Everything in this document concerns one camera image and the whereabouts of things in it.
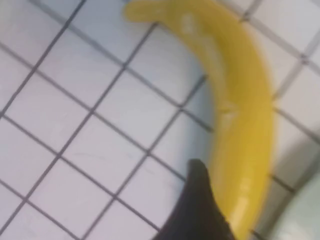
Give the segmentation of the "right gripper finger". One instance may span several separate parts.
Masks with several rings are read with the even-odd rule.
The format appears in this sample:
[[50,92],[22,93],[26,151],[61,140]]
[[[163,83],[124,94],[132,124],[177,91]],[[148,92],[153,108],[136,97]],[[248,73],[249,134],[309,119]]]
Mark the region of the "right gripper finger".
[[211,189],[206,165],[190,159],[181,195],[155,240],[235,240]]

